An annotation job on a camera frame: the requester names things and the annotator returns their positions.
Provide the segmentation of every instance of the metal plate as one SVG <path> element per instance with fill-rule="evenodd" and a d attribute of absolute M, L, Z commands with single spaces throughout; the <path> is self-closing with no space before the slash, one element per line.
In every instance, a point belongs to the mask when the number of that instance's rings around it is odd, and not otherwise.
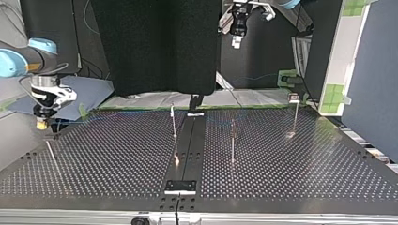
<path fill-rule="evenodd" d="M 176 112 L 178 131 L 184 115 Z M 43 208 L 74 209 L 81 208 L 74 205 L 79 199 L 86 206 L 98 203 L 94 209 L 159 210 L 176 148 L 169 112 L 97 112 L 52 147 L 57 161 L 42 151 L 3 172 L 0 206 L 41 200 Z"/>
<path fill-rule="evenodd" d="M 205 144 L 190 149 L 203 149 L 203 170 L 193 162 L 184 177 L 200 181 L 194 211 L 398 214 L 396 174 L 313 110 L 299 110 L 292 136 L 293 122 L 294 109 L 207 112 L 191 141 Z"/>

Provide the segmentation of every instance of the perforated metal table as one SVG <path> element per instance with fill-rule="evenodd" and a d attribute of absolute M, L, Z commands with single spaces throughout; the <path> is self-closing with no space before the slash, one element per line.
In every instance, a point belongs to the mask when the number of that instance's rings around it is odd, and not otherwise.
<path fill-rule="evenodd" d="M 96 112 L 52 143 L 57 161 L 42 148 L 1 171 L 0 208 L 398 216 L 398 175 L 312 109 L 293 121 L 294 109 L 176 112 L 175 142 L 169 112 Z M 196 194 L 165 195 L 168 180 L 195 180 Z"/>

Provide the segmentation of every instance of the vertical pin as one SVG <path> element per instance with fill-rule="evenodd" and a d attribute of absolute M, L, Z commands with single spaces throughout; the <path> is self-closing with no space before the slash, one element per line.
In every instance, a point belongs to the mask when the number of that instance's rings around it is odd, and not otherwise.
<path fill-rule="evenodd" d="M 50 145 L 50 142 L 49 142 L 49 141 L 46 141 L 46 144 L 47 144 L 47 147 L 49 148 L 49 152 L 50 152 L 51 158 L 52 158 L 54 161 L 56 161 L 56 158 L 55 158 L 53 149 L 52 149 L 52 147 L 51 147 L 51 145 Z"/>
<path fill-rule="evenodd" d="M 170 116 L 172 117 L 173 120 L 173 138 L 174 138 L 174 142 L 175 142 L 175 153 L 174 153 L 174 158 L 175 158 L 175 162 L 176 165 L 179 164 L 179 159 L 178 159 L 178 149 L 177 149 L 177 135 L 176 135 L 176 119 L 175 119 L 175 112 L 174 112 L 174 104 L 172 103 L 172 106 L 170 108 Z"/>
<path fill-rule="evenodd" d="M 298 113 L 299 113 L 299 95 L 297 93 L 290 93 L 289 94 L 289 103 L 291 104 L 296 104 L 296 110 L 295 110 L 295 119 L 293 121 L 293 128 L 292 131 L 287 132 L 287 137 L 288 138 L 293 138 L 296 134 L 296 125 L 298 121 Z"/>
<path fill-rule="evenodd" d="M 235 120 L 231 122 L 231 161 L 235 162 L 235 138 L 237 137 L 237 126 Z"/>

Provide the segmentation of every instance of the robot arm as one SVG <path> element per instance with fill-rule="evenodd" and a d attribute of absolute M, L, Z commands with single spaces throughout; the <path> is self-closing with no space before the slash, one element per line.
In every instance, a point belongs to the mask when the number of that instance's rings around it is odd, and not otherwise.
<path fill-rule="evenodd" d="M 0 41 L 0 77 L 25 76 L 20 83 L 31 78 L 31 90 L 25 91 L 37 103 L 33 113 L 38 129 L 47 128 L 48 119 L 77 98 L 76 92 L 61 84 L 56 75 L 68 66 L 57 65 L 56 55 L 55 43 L 47 39 L 31 38 L 29 45 L 20 49 Z"/>
<path fill-rule="evenodd" d="M 302 10 L 300 15 L 297 15 L 295 6 L 299 2 L 300 0 L 234 0 L 233 5 L 220 19 L 219 27 L 225 35 L 230 33 L 233 36 L 232 46 L 235 49 L 239 49 L 242 39 L 247 34 L 246 21 L 253 10 L 260 8 L 263 19 L 271 21 L 276 16 L 272 7 L 276 7 L 294 25 L 298 21 L 298 16 L 300 16 L 298 30 L 304 31 L 307 26 L 312 24 L 312 21 L 304 10 Z"/>

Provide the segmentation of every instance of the black fabric backdrop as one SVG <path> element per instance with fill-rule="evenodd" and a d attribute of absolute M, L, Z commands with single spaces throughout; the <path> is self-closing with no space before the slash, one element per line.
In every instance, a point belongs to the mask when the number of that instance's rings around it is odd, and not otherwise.
<path fill-rule="evenodd" d="M 220 0 L 92 0 L 115 93 L 210 95 Z"/>

